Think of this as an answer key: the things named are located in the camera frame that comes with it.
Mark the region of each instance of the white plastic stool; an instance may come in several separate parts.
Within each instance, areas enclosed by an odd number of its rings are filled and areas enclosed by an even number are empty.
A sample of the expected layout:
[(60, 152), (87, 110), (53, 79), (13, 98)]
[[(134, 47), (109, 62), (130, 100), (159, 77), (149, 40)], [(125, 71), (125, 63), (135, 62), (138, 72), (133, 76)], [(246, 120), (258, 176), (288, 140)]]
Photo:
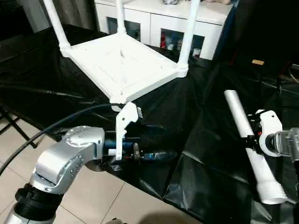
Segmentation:
[(71, 46), (52, 0), (43, 0), (64, 57), (69, 57), (110, 99), (126, 103), (177, 78), (185, 77), (199, 0), (192, 0), (178, 63), (126, 33), (122, 1), (116, 0), (117, 33)]

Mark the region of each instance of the white floor tile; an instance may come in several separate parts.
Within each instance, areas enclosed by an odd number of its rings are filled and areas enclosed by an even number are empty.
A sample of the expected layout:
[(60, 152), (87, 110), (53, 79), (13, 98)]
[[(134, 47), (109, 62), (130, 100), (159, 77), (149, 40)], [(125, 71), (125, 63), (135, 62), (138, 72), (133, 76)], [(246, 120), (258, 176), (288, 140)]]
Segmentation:
[(87, 224), (99, 224), (124, 182), (107, 172), (83, 167), (61, 205)]
[[(9, 206), (0, 214), (0, 223), (4, 223), (7, 218), (12, 206), (16, 203), (13, 201), (9, 204)], [(80, 219), (75, 217), (73, 214), (68, 212), (66, 209), (61, 206), (57, 209), (56, 219), (54, 224), (84, 224)]]
[[(35, 127), (23, 120), (18, 121), (17, 124), (29, 137), (38, 132)], [(5, 161), (24, 142), (25, 139), (13, 127), (0, 135), (0, 161)]]
[(0, 212), (2, 212), (14, 199), (17, 189), (25, 185), (25, 180), (10, 169), (6, 169), (0, 176)]
[(200, 224), (182, 211), (127, 183), (102, 224), (115, 217), (128, 224)]

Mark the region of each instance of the white tube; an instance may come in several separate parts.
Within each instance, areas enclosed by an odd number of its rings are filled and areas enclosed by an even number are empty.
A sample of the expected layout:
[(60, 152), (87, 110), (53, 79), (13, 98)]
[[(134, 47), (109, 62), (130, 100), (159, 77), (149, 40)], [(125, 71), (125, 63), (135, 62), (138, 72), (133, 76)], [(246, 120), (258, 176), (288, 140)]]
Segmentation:
[(43, 0), (46, 10), (48, 12), (48, 15), (50, 17), (52, 26), (54, 28), (55, 34), (57, 36), (58, 42), (59, 42), (59, 47), (60, 49), (65, 49), (65, 48), (70, 48), (71, 45), (68, 42), (64, 29), (62, 28), (61, 22), (59, 20), (58, 14), (56, 12), (55, 6), (53, 4), (52, 0)]
[(196, 18), (197, 18), (199, 2), (200, 2), (200, 0), (192, 0), (191, 1), (187, 28), (184, 33), (181, 53), (179, 55), (179, 60), (178, 60), (178, 66), (182, 67), (182, 68), (185, 68), (185, 67), (188, 68), (188, 59), (189, 59), (191, 44), (192, 44), (192, 40), (193, 40), (193, 32), (194, 32), (195, 22), (196, 22)]
[[(238, 94), (234, 90), (224, 91), (228, 106), (233, 114), (241, 138), (253, 135)], [(257, 181), (257, 191), (264, 204), (279, 204), (287, 200), (285, 192), (271, 172), (263, 155), (257, 154), (251, 148), (246, 148), (254, 175)]]
[(122, 7), (121, 0), (116, 0), (116, 11), (117, 11), (117, 33), (125, 34), (126, 28), (125, 28), (125, 21), (123, 16), (123, 7)]

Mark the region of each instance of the black cable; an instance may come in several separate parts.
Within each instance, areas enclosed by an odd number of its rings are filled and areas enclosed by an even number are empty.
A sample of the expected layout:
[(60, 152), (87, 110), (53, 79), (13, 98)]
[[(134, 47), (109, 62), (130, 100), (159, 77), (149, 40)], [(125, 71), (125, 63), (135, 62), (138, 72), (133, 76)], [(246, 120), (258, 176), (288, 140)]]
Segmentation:
[(92, 107), (88, 107), (85, 108), (81, 111), (78, 111), (76, 113), (73, 113), (59, 121), (57, 121), (56, 123), (50, 125), (49, 127), (43, 129), (42, 131), (40, 131), (39, 133), (35, 134), (31, 139), (29, 139), (28, 141), (26, 141), (23, 145), (21, 145), (21, 147), (19, 147), (13, 154), (11, 154), (11, 156), (3, 163), (2, 167), (0, 168), (0, 176), (2, 175), (2, 173), (4, 172), (4, 170), (6, 169), (6, 167), (11, 163), (11, 161), (20, 153), (24, 150), (24, 148), (26, 148), (31, 142), (33, 142), (35, 139), (37, 139), (38, 137), (40, 137), (41, 135), (49, 132), (52, 128), (57, 127), (58, 125), (68, 121), (69, 119), (72, 119), (73, 117), (76, 117), (78, 115), (81, 115), (83, 113), (86, 113), (88, 111), (92, 111), (94, 109), (98, 109), (98, 108), (103, 108), (103, 107), (111, 107), (111, 106), (119, 106), (122, 107), (121, 104), (101, 104), (101, 105), (96, 105), (96, 106), (92, 106)]

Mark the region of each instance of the black plastic sheet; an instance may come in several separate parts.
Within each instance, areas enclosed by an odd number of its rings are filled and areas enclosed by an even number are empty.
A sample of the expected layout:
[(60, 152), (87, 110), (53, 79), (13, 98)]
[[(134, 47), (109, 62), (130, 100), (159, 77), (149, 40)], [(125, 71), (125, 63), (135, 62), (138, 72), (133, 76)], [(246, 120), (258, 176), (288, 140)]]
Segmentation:
[[(105, 35), (72, 26), (65, 29), (71, 44)], [(154, 49), (174, 61), (178, 59), (177, 52)], [(70, 59), (60, 55), (51, 29), (1, 47), (0, 82), (82, 97), (2, 89), (0, 85), (1, 104), (40, 129), (77, 110), (108, 102)], [(247, 73), (221, 64), (200, 67), (190, 61), (187, 77), (177, 78), (134, 101), (144, 119), (128, 128), (129, 135), (140, 134), (140, 145), (145, 150), (175, 150), (177, 159), (141, 164), (106, 160), (104, 168), (203, 223), (292, 224), (297, 196), (291, 160), (266, 157), (289, 202), (260, 203), (251, 165), (224, 98), (226, 89), (237, 90), (247, 113), (271, 109), (285, 129), (299, 126), (299, 85), (277, 81), (271, 74)], [(95, 111), (61, 128), (90, 125), (114, 130), (115, 116), (109, 109)], [(56, 131), (49, 135), (59, 139)]]

